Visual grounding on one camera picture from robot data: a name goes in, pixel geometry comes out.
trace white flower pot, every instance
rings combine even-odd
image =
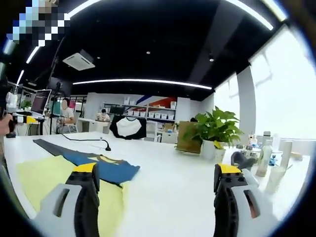
[[[214,142],[203,140],[201,155],[204,159],[214,160],[215,150]]]
[[[223,163],[223,159],[225,156],[225,149],[215,149],[215,159],[216,163]]]

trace air conditioner unit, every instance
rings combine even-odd
[[[68,58],[65,58],[63,62],[73,67],[74,69],[77,69],[78,71],[95,67],[95,65],[92,63],[93,58],[84,50],[81,50],[80,53],[75,53]]]

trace yellow cloth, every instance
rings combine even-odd
[[[17,164],[19,181],[26,197],[39,212],[40,201],[57,184],[66,182],[75,165],[62,156],[27,161]],[[98,228],[100,237],[112,237],[122,220],[124,196],[127,183],[121,184],[123,189],[116,185],[100,180],[100,206]]]

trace man sitting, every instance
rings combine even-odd
[[[59,122],[58,133],[72,133],[77,132],[75,126],[68,126],[69,124],[75,124],[74,112],[69,108],[70,100],[64,98],[61,102],[62,118]]]

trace green leaves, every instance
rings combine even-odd
[[[212,113],[206,112],[204,115],[195,116],[197,123],[187,128],[190,135],[186,132],[186,136],[200,141],[225,142],[230,146],[234,140],[240,140],[239,135],[243,134],[236,126],[239,120],[235,116],[235,113],[222,111],[215,106]]]

